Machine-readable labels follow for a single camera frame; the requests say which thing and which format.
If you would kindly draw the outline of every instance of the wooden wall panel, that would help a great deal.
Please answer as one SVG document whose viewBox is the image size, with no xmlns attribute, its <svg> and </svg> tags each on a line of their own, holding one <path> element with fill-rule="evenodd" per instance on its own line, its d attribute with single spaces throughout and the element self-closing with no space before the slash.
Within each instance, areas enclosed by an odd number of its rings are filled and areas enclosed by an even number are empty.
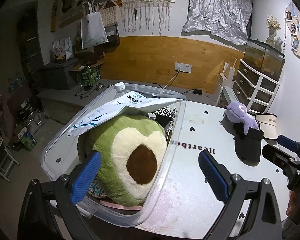
<svg viewBox="0 0 300 240">
<path fill-rule="evenodd" d="M 180 62 L 191 64 L 192 71 L 180 72 L 173 86 L 213 93 L 224 63 L 236 57 L 237 69 L 243 58 L 243 52 L 235 49 L 186 38 L 130 36 L 120 40 L 115 52 L 104 58 L 103 79 L 167 84 L 176 73 L 175 62 Z"/>
</svg>

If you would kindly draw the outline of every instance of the purple plush toy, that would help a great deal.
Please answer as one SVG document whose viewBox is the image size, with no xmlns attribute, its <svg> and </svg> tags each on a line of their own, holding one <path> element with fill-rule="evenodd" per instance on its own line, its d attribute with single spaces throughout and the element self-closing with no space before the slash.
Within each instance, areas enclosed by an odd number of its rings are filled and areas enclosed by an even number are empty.
<svg viewBox="0 0 300 240">
<path fill-rule="evenodd" d="M 233 123 L 243 122 L 245 135 L 248 134 L 249 128 L 259 130 L 256 119 L 248 114 L 246 106 L 238 101 L 231 102 L 229 106 L 227 106 L 224 116 Z"/>
</svg>

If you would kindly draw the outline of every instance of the clear plastic storage box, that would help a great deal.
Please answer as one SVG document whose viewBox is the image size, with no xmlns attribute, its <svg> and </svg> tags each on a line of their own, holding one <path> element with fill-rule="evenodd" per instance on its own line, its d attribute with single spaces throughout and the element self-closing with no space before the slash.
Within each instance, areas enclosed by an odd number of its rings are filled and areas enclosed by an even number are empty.
<svg viewBox="0 0 300 240">
<path fill-rule="evenodd" d="M 125 87 L 127 91 L 138 90 L 147 93 L 166 95 L 168 97 L 180 97 L 180 93 L 178 92 L 156 87 L 127 83 L 125 84 Z M 105 90 L 102 94 L 92 100 L 84 109 L 82 109 L 70 122 L 68 122 L 46 146 L 41 156 L 41 166 L 51 180 L 56 180 L 62 174 L 69 174 L 76 165 L 80 164 L 77 151 L 78 136 L 67 135 L 75 121 L 90 111 L 113 100 L 115 94 L 116 90 L 114 86 Z M 177 116 L 174 120 L 170 142 L 178 141 L 185 113 L 186 101 L 174 103 L 169 106 L 169 108 L 172 110 L 176 108 L 177 110 Z M 134 227 L 143 223 L 150 216 L 157 203 L 163 184 L 167 178 L 176 147 L 177 145 L 175 144 L 168 144 L 168 148 L 162 160 L 157 177 L 140 211 L 126 211 L 108 208 L 101 205 L 97 199 L 87 194 L 84 200 L 77 204 L 81 214 L 86 217 L 94 215 L 104 221 L 120 227 Z"/>
</svg>

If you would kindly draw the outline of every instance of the vase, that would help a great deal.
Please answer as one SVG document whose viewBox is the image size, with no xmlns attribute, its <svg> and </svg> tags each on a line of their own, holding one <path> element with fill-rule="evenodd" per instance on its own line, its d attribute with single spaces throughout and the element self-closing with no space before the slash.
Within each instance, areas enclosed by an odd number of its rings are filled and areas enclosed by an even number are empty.
<svg viewBox="0 0 300 240">
<path fill-rule="evenodd" d="M 269 37 L 266 40 L 266 44 L 275 48 L 274 37 L 277 35 L 277 31 L 269 28 Z"/>
</svg>

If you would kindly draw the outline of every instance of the cardboard box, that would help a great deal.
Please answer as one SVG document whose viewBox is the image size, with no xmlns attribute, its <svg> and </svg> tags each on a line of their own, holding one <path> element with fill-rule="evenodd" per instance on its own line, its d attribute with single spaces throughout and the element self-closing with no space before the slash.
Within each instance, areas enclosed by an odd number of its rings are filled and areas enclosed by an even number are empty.
<svg viewBox="0 0 300 240">
<path fill-rule="evenodd" d="M 23 145 L 29 152 L 31 152 L 37 144 L 37 141 L 33 138 L 32 134 L 25 126 L 18 125 L 15 129 L 15 134 L 18 136 L 20 141 L 23 143 Z"/>
<path fill-rule="evenodd" d="M 76 65 L 70 72 L 78 85 L 89 86 L 101 79 L 99 70 L 102 64 L 102 61 L 97 61 L 94 64 Z"/>
</svg>

